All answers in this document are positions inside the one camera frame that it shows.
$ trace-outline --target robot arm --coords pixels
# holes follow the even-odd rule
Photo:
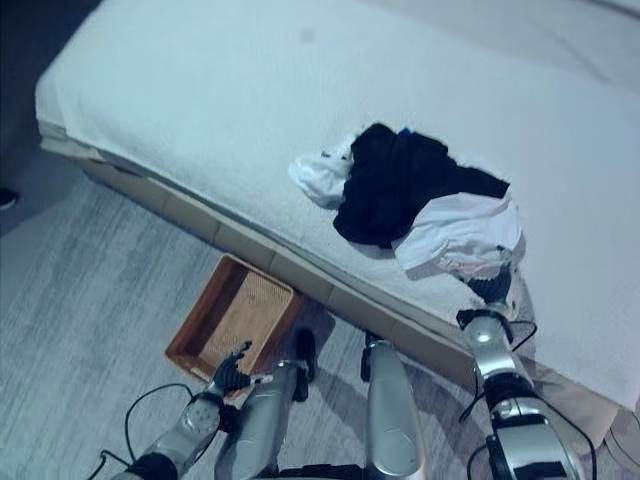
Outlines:
[[[486,439],[494,479],[582,479],[575,454],[549,420],[549,407],[534,392],[519,357],[511,351],[509,310],[503,303],[458,316],[485,392],[493,435]]]
[[[209,446],[221,422],[226,394],[268,380],[238,371],[237,362],[251,342],[245,342],[218,367],[211,382],[187,404],[178,421],[127,470],[113,480],[178,480]]]

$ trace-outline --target robot leg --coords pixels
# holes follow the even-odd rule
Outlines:
[[[367,478],[426,478],[426,450],[404,367],[389,342],[367,343]]]

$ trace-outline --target pile of clothes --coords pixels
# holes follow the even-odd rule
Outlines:
[[[406,128],[374,124],[333,150],[300,156],[289,174],[318,206],[337,209],[340,235],[393,249],[408,274],[492,278],[522,236],[507,182],[459,166],[446,145]]]

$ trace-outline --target wicker basket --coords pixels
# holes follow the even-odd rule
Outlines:
[[[224,254],[165,355],[180,370],[207,382],[233,347],[251,340],[239,367],[245,373],[261,372],[302,302],[290,286]]]

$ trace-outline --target carpet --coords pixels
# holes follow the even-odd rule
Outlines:
[[[86,478],[102,448],[126,457],[124,413],[136,397],[169,382],[197,388],[163,351],[221,252],[84,177],[63,202],[64,214],[33,252],[37,261],[1,319],[1,478]],[[294,325],[316,333],[319,372],[308,401],[292,406],[280,466],[362,465],[363,332],[311,301]],[[458,425],[471,395],[405,360],[430,478],[463,478],[467,459],[489,431],[486,409],[478,406]],[[137,454],[175,421],[185,402],[176,389],[141,403],[131,419]],[[187,478],[212,478],[223,440],[218,434]],[[611,474],[603,478],[624,478],[606,450],[599,459],[601,475],[603,468]],[[98,478],[120,470],[109,460]],[[474,478],[488,476],[482,454]]]

